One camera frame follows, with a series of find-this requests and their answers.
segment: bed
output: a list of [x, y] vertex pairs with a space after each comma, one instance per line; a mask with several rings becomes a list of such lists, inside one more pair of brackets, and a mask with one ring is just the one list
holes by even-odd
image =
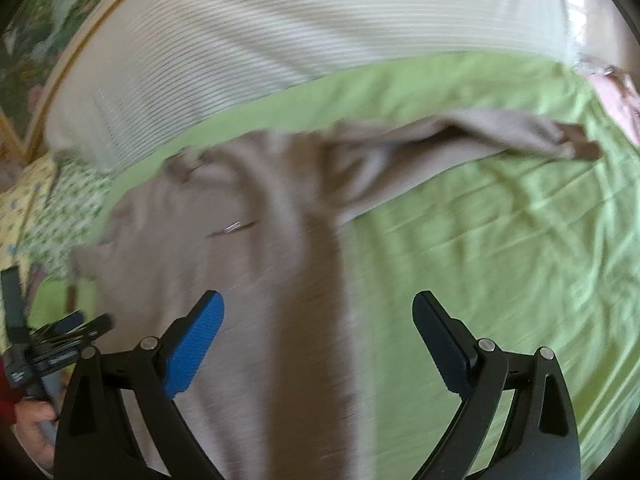
[[[583, 39], [590, 23], [582, 24]], [[613, 48], [606, 44], [608, 51], [597, 42], [585, 50], [600, 57], [604, 52], [607, 62], [633, 74], [638, 45], [628, 39], [628, 28], [616, 34], [626, 40]], [[520, 108], [580, 123], [603, 147], [598, 163], [504, 154], [453, 168], [352, 222], [345, 259], [353, 269], [356, 308], [367, 325], [360, 336], [375, 396], [377, 478], [413, 475], [457, 405], [437, 380], [409, 315], [413, 295], [426, 288], [474, 334], [503, 348], [554, 349], [574, 403], [586, 478], [609, 455], [640, 402], [640, 161], [593, 88], [568, 66], [570, 60], [540, 54], [369, 59], [359, 68], [268, 91], [203, 121], [191, 118], [183, 133], [160, 137], [133, 163], [116, 164], [118, 174], [92, 234], [97, 237], [126, 190], [151, 177], [181, 147], [208, 146], [254, 128], [311, 130], [343, 117], [402, 124], [447, 108], [477, 106]], [[41, 285], [31, 313], [34, 326], [61, 315], [65, 295], [63, 280]], [[91, 312], [93, 300], [91, 284], [83, 283], [79, 306]], [[491, 455], [508, 400], [501, 402], [502, 418], [477, 468]]]

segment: red sleeve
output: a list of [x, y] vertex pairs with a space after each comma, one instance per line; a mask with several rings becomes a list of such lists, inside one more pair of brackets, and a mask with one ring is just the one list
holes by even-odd
[[24, 396], [21, 390], [12, 390], [4, 376], [4, 364], [0, 359], [0, 418], [9, 424], [15, 424], [14, 406]]

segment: green bed sheet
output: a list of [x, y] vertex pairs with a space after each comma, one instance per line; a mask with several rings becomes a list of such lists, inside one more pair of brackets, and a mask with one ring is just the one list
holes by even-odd
[[[520, 108], [583, 124], [596, 163], [511, 154], [453, 168], [353, 221], [345, 232], [363, 367], [374, 399], [376, 478], [411, 478], [453, 416], [411, 320], [430, 289], [476, 336], [503, 349], [550, 346], [569, 387], [583, 476], [606, 457], [640, 399], [640, 160], [588, 83], [547, 59], [462, 53], [382, 62], [220, 112], [115, 179], [104, 213], [162, 160], [254, 128], [316, 129], [340, 118], [402, 124], [454, 107]], [[60, 313], [63, 283], [38, 292], [31, 316]], [[90, 310], [90, 286], [81, 303]], [[504, 420], [509, 398], [500, 404]], [[476, 462], [488, 461], [494, 424]]]

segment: hand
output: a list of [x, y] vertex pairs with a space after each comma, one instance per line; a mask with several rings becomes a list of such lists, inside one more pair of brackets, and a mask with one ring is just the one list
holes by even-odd
[[54, 449], [38, 423], [57, 416], [53, 406], [41, 400], [23, 399], [15, 405], [15, 433], [31, 459], [47, 471], [53, 469]]

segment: dark blue gripper pad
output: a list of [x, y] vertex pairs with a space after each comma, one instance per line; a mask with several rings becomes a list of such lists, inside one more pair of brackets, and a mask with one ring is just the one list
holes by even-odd
[[214, 292], [208, 298], [203, 296], [201, 301], [203, 300], [206, 304], [166, 359], [164, 392], [170, 399], [189, 387], [222, 325], [225, 316], [222, 296]]
[[472, 391], [469, 373], [475, 363], [469, 362], [464, 349], [456, 341], [458, 334], [454, 332], [458, 332], [460, 327], [454, 323], [462, 325], [462, 322], [449, 317], [428, 291], [421, 292], [414, 298], [413, 315], [415, 327], [438, 367], [447, 390], [466, 400]]

